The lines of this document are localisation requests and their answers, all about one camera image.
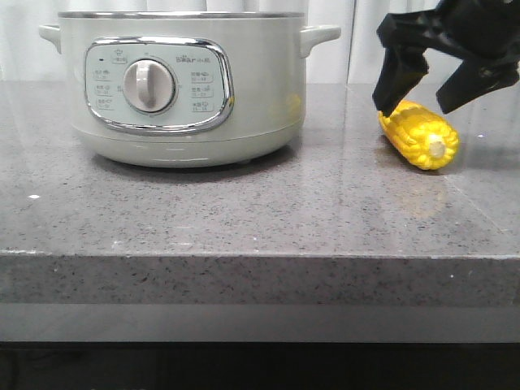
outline white curtain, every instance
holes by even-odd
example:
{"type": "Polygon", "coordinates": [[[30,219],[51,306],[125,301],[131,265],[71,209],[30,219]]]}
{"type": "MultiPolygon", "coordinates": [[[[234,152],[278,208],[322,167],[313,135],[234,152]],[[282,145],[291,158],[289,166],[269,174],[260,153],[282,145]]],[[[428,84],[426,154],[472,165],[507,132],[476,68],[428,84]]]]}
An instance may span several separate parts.
{"type": "MultiPolygon", "coordinates": [[[[58,11],[304,11],[308,24],[339,24],[341,39],[317,46],[307,60],[310,83],[373,83],[384,50],[375,30],[387,12],[432,8],[437,0],[0,0],[0,80],[60,80],[63,61],[37,34],[58,11]]],[[[427,54],[438,82],[457,62],[427,54]]]]}

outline cooker lid rim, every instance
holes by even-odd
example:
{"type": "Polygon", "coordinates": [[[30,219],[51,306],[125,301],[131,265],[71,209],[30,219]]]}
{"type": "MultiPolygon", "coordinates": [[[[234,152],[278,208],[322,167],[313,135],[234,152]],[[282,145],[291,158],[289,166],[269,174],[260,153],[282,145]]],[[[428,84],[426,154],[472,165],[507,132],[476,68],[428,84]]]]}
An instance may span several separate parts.
{"type": "Polygon", "coordinates": [[[72,19],[287,19],[302,18],[301,12],[214,12],[214,11],[64,11],[60,18],[72,19]]]}

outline yellow corn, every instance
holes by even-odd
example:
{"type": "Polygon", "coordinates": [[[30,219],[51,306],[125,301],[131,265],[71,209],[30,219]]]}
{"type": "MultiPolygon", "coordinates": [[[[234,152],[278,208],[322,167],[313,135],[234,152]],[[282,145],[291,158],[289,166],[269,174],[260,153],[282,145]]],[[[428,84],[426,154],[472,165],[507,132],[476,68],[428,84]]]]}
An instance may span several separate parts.
{"type": "Polygon", "coordinates": [[[457,153],[457,131],[418,103],[403,100],[390,116],[380,112],[379,122],[399,153],[421,169],[444,167],[457,153]]]}

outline white cooker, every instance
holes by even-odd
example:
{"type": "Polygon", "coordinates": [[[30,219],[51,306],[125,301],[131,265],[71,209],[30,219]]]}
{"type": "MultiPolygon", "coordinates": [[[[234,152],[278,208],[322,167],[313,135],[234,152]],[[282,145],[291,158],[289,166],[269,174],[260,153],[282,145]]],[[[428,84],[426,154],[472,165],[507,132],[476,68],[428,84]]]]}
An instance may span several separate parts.
{"type": "Polygon", "coordinates": [[[297,13],[62,12],[40,26],[67,62],[71,120],[97,153],[207,167],[277,150],[306,105],[306,61],[337,26],[297,13]]]}

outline countertop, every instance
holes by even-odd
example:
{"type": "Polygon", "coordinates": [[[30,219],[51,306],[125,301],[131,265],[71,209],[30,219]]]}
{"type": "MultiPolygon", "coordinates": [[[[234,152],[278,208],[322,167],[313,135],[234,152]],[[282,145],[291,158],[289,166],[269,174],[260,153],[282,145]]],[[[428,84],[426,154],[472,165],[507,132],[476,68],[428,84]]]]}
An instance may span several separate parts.
{"type": "MultiPolygon", "coordinates": [[[[453,339],[428,338],[430,329],[409,340],[520,340],[511,322],[520,319],[520,89],[448,115],[461,149],[425,172],[382,136],[373,87],[308,85],[303,132],[283,149],[167,170],[86,149],[68,124],[64,84],[0,83],[0,316],[12,318],[0,339],[2,326],[9,340],[37,338],[37,324],[20,331],[15,319],[49,308],[136,313],[146,304],[273,318],[293,310],[293,321],[329,313],[330,327],[338,310],[349,312],[343,325],[356,315],[412,323],[407,309],[437,319],[499,310],[507,319],[481,329],[487,336],[465,338],[461,327],[453,339]]],[[[420,85],[409,98],[438,111],[437,88],[420,85]]],[[[321,340],[313,327],[296,340],[321,340]]],[[[401,340],[402,329],[378,329],[350,337],[338,328],[329,339],[401,340]]],[[[227,340],[222,332],[215,337],[227,340]]]]}

